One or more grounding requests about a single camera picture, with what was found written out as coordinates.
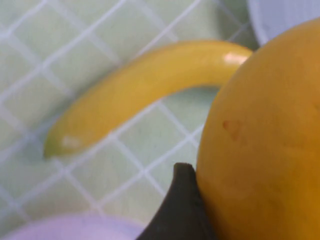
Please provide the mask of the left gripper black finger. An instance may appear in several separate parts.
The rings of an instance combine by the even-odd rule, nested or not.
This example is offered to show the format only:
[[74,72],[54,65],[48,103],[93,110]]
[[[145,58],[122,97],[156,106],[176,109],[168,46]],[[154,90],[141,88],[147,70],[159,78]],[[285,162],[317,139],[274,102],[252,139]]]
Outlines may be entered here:
[[138,240],[215,240],[196,172],[189,163],[173,166],[173,179],[158,211]]

